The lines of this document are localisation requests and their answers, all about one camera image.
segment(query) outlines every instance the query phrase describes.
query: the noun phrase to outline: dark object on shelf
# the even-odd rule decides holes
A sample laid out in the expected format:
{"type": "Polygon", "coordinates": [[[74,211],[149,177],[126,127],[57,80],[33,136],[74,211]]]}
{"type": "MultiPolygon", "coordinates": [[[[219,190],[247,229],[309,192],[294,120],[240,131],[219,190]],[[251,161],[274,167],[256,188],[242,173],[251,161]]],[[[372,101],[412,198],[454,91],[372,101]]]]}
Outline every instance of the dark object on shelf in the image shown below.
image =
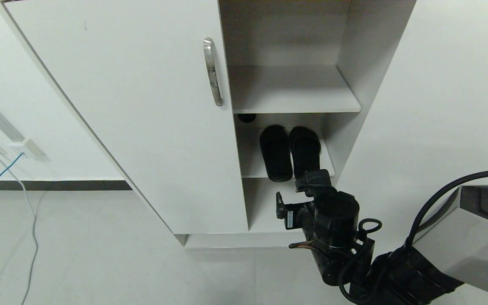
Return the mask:
{"type": "Polygon", "coordinates": [[[257,114],[238,114],[238,119],[242,123],[252,123],[256,117],[257,114]]]}
{"type": "Polygon", "coordinates": [[[316,133],[306,127],[295,127],[289,135],[295,178],[307,171],[319,170],[321,143],[316,133]]]}
{"type": "Polygon", "coordinates": [[[288,181],[293,177],[290,143],[285,129],[279,125],[267,127],[259,137],[263,160],[269,179],[274,182],[288,181]]]}

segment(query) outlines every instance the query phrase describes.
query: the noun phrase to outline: black baseboard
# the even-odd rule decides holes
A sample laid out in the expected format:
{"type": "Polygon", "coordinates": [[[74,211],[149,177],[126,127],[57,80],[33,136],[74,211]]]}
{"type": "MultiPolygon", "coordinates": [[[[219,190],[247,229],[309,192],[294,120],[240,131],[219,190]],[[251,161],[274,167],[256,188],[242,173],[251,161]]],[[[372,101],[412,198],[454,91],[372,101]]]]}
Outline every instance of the black baseboard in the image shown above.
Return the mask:
{"type": "MultiPolygon", "coordinates": [[[[131,191],[125,180],[22,181],[28,191],[131,191]]],[[[16,181],[0,181],[0,191],[21,191],[16,181]]]]}

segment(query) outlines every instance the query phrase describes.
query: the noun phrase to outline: tile floor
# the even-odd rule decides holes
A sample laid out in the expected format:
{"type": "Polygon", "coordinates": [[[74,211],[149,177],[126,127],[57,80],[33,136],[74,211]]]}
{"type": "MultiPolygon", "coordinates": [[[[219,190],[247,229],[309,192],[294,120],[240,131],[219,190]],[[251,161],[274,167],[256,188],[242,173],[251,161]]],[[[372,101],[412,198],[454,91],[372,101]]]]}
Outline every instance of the tile floor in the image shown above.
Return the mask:
{"type": "MultiPolygon", "coordinates": [[[[306,250],[184,250],[132,191],[31,191],[39,253],[26,305],[344,305],[306,250]]],[[[0,305],[19,305],[34,243],[19,191],[0,191],[0,305]]],[[[477,305],[463,286],[435,305],[477,305]]]]}

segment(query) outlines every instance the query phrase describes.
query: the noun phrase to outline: white wall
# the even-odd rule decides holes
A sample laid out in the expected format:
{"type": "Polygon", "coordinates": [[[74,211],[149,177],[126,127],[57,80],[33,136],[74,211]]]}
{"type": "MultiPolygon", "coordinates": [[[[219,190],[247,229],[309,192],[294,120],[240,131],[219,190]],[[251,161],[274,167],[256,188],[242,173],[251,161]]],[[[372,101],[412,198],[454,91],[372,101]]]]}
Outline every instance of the white wall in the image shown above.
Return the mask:
{"type": "MultiPolygon", "coordinates": [[[[443,185],[488,170],[488,0],[418,0],[338,180],[401,245],[443,185]]],[[[488,180],[476,183],[488,183],[488,180]]]]}
{"type": "MultiPolygon", "coordinates": [[[[0,112],[50,158],[49,162],[20,160],[14,169],[19,178],[47,181],[122,179],[58,98],[1,16],[0,112]]],[[[9,142],[0,131],[0,145],[5,147],[9,142]]],[[[10,159],[15,157],[15,154],[8,155],[10,159]]],[[[2,180],[12,180],[12,177],[6,175],[2,180]]]]}

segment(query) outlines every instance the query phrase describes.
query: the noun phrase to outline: white cabinet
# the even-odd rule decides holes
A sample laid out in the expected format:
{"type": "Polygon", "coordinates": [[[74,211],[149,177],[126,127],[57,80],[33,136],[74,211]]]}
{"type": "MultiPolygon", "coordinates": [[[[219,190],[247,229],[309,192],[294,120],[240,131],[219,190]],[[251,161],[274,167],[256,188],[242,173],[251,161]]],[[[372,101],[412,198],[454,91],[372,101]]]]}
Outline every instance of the white cabinet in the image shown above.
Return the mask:
{"type": "Polygon", "coordinates": [[[261,130],[303,125],[339,178],[414,1],[22,0],[4,13],[138,192],[189,247],[282,246],[261,130]],[[203,40],[215,43],[215,104],[203,40]],[[256,114],[244,123],[238,114],[256,114]]]}
{"type": "Polygon", "coordinates": [[[174,233],[248,230],[217,0],[4,5],[174,233]],[[221,107],[205,67],[206,37],[215,43],[221,107]]]}

